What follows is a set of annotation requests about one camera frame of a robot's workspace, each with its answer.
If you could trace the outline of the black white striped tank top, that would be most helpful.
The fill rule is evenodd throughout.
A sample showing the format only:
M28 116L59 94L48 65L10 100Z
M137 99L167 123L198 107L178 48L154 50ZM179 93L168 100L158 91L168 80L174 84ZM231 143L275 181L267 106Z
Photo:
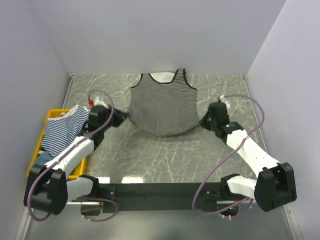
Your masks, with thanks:
M130 91L128 118L151 135L181 135L200 123L197 89L188 83L184 68L177 69L169 82L158 82L152 74L142 73Z

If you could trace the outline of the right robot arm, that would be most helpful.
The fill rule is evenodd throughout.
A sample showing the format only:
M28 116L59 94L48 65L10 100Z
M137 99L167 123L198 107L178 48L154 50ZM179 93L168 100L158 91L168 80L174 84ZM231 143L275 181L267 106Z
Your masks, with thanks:
M226 200L241 195L256 201L265 212L269 212L297 199L293 167L280 163L265 152L236 121L230 121L227 105L213 102L200 122L201 127L212 131L228 147L233 149L253 170L251 179L234 173L220 180L218 195Z

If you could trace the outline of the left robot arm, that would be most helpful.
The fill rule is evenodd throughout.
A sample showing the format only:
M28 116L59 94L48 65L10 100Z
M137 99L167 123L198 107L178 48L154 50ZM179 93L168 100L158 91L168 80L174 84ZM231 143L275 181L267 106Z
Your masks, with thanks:
M84 158L96 150L104 140L105 131L119 127L127 117L126 112L113 106L93 106L88 116L88 127L62 153L47 165L32 166L23 200L29 214L40 210L47 215L58 215L67 202L81 197L94 201L101 197L98 178L89 175L80 175L71 181L67 178Z

